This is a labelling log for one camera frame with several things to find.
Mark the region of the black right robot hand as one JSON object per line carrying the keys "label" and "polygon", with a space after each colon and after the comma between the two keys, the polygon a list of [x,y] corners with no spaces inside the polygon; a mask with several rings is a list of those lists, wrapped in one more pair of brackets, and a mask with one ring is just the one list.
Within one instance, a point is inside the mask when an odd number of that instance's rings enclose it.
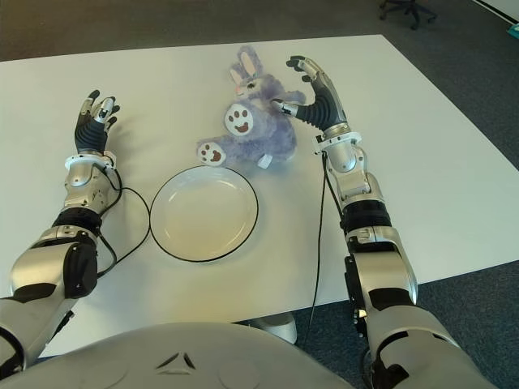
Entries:
{"label": "black right robot hand", "polygon": [[310,105],[300,105],[275,98],[271,100],[271,106],[275,110],[297,118],[323,132],[331,127],[347,124],[341,99],[332,80],[315,61],[308,57],[294,55],[290,57],[286,65],[303,73],[302,81],[311,85],[314,102]]}

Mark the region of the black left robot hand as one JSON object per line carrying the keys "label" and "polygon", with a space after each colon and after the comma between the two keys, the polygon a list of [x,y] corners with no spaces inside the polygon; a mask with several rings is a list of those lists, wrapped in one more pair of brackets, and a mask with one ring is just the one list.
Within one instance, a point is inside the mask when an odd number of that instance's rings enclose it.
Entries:
{"label": "black left robot hand", "polygon": [[78,153],[92,152],[103,155],[109,130],[118,118],[120,110],[116,98],[109,96],[95,103],[100,96],[99,90],[92,91],[81,105],[75,125],[74,141]]}

